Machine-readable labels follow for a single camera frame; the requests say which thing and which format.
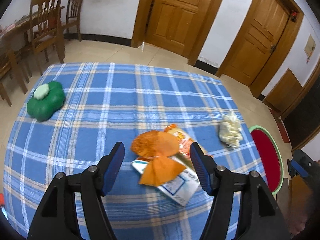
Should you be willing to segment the white blue medicine box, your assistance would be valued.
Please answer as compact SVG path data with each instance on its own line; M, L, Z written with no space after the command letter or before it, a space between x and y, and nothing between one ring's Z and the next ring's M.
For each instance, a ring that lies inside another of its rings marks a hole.
M182 158L175 155L170 157L170 159L184 165L185 170L174 180L153 188L158 189L181 206L186 206L187 202L189 202L191 197L199 188L200 182L196 172L188 166Z

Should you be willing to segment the orange snack bag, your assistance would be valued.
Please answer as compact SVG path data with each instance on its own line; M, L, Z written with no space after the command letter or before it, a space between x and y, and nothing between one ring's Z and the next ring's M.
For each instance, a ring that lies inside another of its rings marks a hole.
M179 160L186 165L191 165L190 146L195 140L183 129L176 124L170 124L164 129L164 132L176 137L179 142L179 151L177 154L171 156L171 159Z

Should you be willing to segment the orange wrapper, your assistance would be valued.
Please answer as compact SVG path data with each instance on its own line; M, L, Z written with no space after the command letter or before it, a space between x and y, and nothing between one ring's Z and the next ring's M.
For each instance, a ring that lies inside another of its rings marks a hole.
M140 185L158 187L182 173L185 166L170 158L179 149L178 139L167 132L153 130L137 136L132 141L131 151L148 161Z

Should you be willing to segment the red door mat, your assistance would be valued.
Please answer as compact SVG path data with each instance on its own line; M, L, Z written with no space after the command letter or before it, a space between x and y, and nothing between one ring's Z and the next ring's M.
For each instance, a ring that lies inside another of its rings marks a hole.
M273 116L273 118L274 118L274 120L275 120L275 122L277 124L277 127L279 129L279 133L281 135L281 138L282 138L283 142L290 143L289 137L287 135L285 126L284 126L283 122L281 121L280 115L276 111L274 111L272 109L269 109L269 111L271 112L271 114L272 114L272 116Z

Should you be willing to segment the small wooden cabinet door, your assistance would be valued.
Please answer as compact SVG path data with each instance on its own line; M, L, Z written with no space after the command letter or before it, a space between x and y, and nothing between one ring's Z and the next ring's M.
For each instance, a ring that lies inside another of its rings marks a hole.
M278 113L286 111L302 91L302 85L290 69L264 98L263 103Z

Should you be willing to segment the blue plaid tablecloth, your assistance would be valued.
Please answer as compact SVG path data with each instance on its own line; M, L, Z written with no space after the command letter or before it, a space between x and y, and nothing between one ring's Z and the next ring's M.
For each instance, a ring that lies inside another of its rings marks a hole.
M242 124L238 148L223 145L219 122L238 108L221 81L169 68L115 63L50 66L38 80L57 81L64 106L45 122L22 108L4 160L4 199L12 227L26 236L37 206L58 172L76 174L125 146L112 191L103 199L118 239L199 239L212 198L198 189L181 206L154 187L139 185L131 142L141 133L176 124L217 164L237 173L264 168L250 132Z

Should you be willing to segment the green flower-shaped container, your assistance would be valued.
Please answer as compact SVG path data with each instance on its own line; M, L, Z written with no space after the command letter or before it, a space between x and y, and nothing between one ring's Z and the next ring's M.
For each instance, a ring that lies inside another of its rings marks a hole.
M27 113L39 122L47 121L61 109L66 96L61 83L50 81L36 87L27 102Z

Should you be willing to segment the right wooden door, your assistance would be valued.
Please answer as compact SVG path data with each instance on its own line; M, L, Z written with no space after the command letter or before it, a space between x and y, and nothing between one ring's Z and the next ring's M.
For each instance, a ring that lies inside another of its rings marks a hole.
M289 15L289 9L282 1L260 0L225 75L249 87L272 55Z

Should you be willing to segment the front wooden chair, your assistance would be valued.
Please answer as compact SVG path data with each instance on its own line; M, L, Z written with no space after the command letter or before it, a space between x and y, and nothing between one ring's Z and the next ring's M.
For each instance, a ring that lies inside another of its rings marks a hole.
M11 100L8 96L7 90L3 85L3 80L7 77L10 76L10 78L12 79L12 74L11 74L11 64L9 62L9 58L6 54L1 54L1 61L0 61L0 79L1 79L1 83L0 83L0 94L1 94L1 98L2 100L5 100L7 102L7 104L9 105L9 107L12 106Z

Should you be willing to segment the wooden chair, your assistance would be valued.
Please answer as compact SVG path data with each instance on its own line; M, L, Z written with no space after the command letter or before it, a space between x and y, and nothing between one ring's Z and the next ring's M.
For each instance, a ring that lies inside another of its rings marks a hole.
M62 30L67 31L67 36L69 38L69 29L71 27L76 27L78 34L78 40L81 42L82 37L80 33L80 16L81 7L83 0L68 0L66 9L66 21L62 24Z
M37 68L42 74L39 53L54 45L60 63L64 63L65 44L61 24L62 0L31 0L30 2L30 46Z
M12 74L11 74L11 64L9 62L9 58L6 54L1 54L1 61L0 61L0 79L1 79L1 83L0 83L0 94L1 94L1 98L2 100L5 100L7 102L7 104L9 105L9 107L12 106L11 100L8 96L7 90L3 85L3 80L7 77L10 76L10 78L12 79Z

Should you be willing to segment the near wooden chair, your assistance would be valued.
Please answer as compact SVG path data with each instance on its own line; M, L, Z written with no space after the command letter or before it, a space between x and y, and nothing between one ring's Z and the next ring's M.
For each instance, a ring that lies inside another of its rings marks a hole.
M61 24L62 0L31 0L30 2L30 46L37 68L42 74L39 53L54 45L60 63L64 63L65 44Z

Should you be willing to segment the left wooden door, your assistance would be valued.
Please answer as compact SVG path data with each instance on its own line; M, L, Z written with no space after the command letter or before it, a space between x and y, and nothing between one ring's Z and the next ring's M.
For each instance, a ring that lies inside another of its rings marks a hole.
M146 42L188 57L212 0L155 0Z

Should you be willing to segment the far wooden chair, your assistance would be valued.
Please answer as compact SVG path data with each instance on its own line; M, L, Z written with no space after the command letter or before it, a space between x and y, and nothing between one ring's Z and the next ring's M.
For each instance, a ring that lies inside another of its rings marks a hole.
M80 33L80 16L81 7L83 0L68 0L66 9L66 21L62 24L62 30L67 31L67 36L69 38L69 29L71 27L76 27L78 34L78 40L81 42L82 37Z

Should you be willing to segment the wall electrical panel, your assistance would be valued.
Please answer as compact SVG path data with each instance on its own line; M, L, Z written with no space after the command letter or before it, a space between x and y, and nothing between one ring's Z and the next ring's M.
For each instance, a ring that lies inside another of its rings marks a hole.
M306 53L308 60L312 57L315 48L316 48L316 43L313 37L309 35L306 45L304 47L304 52Z

